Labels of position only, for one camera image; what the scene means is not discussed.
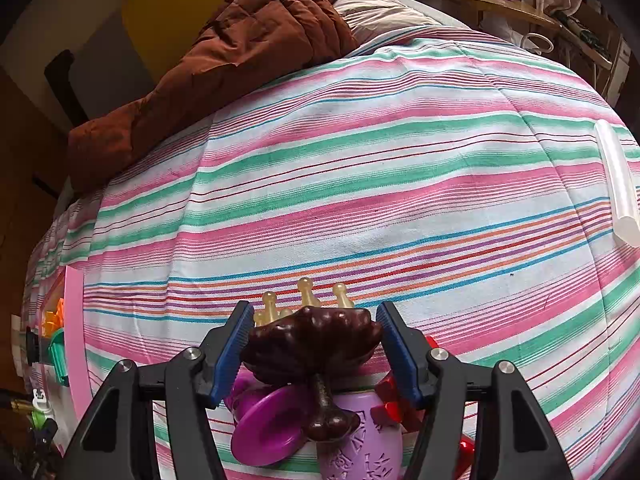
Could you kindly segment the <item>dark brown spiky hairbrush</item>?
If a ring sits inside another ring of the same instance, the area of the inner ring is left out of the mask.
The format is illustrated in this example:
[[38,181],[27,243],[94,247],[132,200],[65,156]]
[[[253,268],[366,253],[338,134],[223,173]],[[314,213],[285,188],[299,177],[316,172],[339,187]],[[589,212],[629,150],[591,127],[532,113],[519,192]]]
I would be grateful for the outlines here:
[[298,280],[300,308],[253,328],[241,360],[264,384],[306,387],[311,408],[303,433],[314,442],[336,442],[358,428],[360,416],[334,403],[330,382],[369,361],[383,329],[369,310],[354,306],[344,284],[332,287],[334,307],[322,306],[313,287],[310,278]]

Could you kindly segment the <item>grey yellow blue headboard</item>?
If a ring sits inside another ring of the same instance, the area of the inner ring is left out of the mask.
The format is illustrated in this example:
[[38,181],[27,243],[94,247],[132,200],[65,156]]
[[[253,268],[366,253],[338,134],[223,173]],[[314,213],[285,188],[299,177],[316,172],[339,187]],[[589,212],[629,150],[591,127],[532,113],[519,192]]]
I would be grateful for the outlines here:
[[111,18],[119,18],[152,81],[184,55],[222,0],[30,0],[1,44],[1,66],[56,126],[70,120],[44,69],[64,50],[78,53]]

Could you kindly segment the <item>red metallic lighter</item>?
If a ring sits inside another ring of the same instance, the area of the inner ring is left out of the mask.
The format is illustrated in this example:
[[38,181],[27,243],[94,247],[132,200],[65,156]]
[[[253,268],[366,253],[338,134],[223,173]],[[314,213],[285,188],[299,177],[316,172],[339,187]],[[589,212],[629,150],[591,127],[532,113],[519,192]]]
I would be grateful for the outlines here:
[[459,452],[454,478],[460,479],[473,463],[475,453],[475,442],[466,434],[462,434],[459,442]]

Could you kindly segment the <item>rust brown quilted blanket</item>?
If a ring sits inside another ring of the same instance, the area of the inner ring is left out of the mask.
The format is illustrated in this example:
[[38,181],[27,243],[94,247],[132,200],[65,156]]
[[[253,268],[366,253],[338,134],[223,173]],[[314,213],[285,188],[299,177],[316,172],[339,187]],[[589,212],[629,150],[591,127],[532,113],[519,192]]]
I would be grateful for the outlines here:
[[102,188],[163,140],[264,84],[352,52],[358,42],[334,2],[224,0],[150,93],[73,128],[72,189]]

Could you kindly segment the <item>translucent white plastic tube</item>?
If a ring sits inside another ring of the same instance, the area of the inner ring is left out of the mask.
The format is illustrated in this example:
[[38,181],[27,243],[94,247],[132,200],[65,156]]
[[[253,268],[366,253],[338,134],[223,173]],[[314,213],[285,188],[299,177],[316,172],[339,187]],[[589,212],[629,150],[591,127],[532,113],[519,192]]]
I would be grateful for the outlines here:
[[620,138],[604,119],[594,124],[612,209],[613,232],[624,243],[640,246],[638,196]]

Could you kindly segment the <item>striped pink green bedsheet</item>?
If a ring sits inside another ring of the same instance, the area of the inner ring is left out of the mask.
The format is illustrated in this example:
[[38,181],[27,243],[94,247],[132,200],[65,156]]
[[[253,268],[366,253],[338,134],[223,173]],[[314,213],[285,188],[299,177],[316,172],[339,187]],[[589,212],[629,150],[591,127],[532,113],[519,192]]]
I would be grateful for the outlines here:
[[87,367],[197,344],[241,300],[396,304],[460,360],[512,361],[577,479],[639,425],[639,253],[614,234],[590,84],[493,36],[420,26],[302,70],[161,143],[52,223],[22,319],[84,276]]

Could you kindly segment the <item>orange connected cube blocks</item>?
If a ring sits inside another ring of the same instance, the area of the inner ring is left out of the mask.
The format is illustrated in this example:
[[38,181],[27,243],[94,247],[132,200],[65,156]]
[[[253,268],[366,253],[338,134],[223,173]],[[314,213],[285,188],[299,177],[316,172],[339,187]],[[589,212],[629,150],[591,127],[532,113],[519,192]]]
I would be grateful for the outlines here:
[[64,299],[58,298],[53,307],[47,307],[41,315],[41,333],[44,338],[51,338],[53,334],[64,327]]

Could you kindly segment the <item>pink-rimmed white tray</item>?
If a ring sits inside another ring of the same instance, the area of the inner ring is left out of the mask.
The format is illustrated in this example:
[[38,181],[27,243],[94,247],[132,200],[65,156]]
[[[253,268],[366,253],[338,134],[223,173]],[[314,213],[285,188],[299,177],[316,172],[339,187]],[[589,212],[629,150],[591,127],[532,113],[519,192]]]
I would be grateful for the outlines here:
[[81,420],[92,401],[92,390],[86,357],[84,324],[84,274],[64,266],[61,274],[44,300],[40,326],[46,320],[46,312],[61,311],[58,318],[63,321],[64,351],[70,397],[77,420]]

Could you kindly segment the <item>white pillow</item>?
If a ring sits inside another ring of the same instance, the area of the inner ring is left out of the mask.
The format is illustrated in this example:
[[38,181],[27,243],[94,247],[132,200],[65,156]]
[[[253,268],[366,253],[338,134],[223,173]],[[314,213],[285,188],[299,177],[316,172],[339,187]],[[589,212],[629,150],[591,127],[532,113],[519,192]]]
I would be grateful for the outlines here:
[[434,18],[399,0],[335,0],[333,6],[355,36],[376,36],[405,27],[438,25]]

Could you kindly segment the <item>green flanged plastic column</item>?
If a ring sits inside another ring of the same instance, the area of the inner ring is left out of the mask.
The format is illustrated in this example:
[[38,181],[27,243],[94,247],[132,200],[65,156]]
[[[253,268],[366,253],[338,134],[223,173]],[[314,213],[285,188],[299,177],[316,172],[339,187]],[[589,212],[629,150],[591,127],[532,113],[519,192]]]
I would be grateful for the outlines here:
[[70,385],[68,380],[68,369],[66,364],[65,347],[64,347],[64,330],[59,328],[56,330],[48,347],[48,356],[54,368],[56,381],[65,387]]

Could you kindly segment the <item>red puzzle piece block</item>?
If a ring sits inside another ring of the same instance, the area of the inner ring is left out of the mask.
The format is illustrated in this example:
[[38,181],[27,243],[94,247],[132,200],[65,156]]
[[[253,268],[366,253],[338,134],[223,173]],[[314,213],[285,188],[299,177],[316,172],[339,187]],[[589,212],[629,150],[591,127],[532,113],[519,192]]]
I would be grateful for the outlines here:
[[374,387],[380,403],[370,408],[378,427],[401,426],[409,434],[421,429],[424,411],[418,411],[400,393],[392,372],[388,372]]

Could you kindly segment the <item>purple plastic flanged cup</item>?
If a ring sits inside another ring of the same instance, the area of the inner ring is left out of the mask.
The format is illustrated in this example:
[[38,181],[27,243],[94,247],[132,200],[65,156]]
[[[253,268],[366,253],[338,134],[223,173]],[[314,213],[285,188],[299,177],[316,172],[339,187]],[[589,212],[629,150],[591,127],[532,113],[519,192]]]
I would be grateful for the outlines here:
[[304,386],[268,386],[248,370],[240,370],[224,405],[235,423],[231,453],[243,465],[275,464],[307,442],[303,426],[311,397]]

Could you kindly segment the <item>lilac oval patterned brush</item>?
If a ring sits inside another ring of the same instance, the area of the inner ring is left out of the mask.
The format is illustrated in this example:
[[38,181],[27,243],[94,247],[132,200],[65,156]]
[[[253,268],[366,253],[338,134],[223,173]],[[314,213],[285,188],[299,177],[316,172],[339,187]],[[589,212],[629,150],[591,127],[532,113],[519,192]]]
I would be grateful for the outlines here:
[[374,391],[345,393],[334,398],[343,410],[360,418],[358,428],[343,440],[317,445],[322,479],[395,480],[402,460],[401,429],[384,412]]

